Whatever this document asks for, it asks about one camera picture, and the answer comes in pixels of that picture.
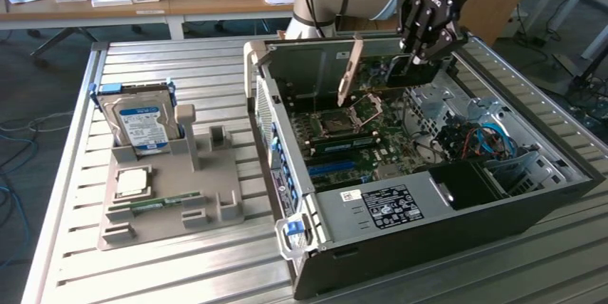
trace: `aluminum table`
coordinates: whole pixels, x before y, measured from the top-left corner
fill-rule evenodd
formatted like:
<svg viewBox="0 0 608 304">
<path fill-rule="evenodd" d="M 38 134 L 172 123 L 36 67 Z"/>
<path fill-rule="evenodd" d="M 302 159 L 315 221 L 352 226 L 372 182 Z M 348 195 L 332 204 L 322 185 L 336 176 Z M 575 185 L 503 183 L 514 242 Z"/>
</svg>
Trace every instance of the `aluminum table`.
<svg viewBox="0 0 608 304">
<path fill-rule="evenodd" d="M 243 44 L 270 36 L 96 45 L 80 89 L 23 303 L 295 303 L 279 256 L 243 87 Z M 591 164 L 607 146 L 484 45 L 470 54 Z M 99 251 L 112 136 L 88 100 L 96 83 L 174 79 L 195 130 L 234 134 L 247 220 L 239 226 Z M 486 84 L 459 78 L 478 96 Z M 407 253 L 408 247 L 400 247 Z M 608 182 L 526 233 L 302 303 L 595 303 L 608 297 Z"/>
</svg>

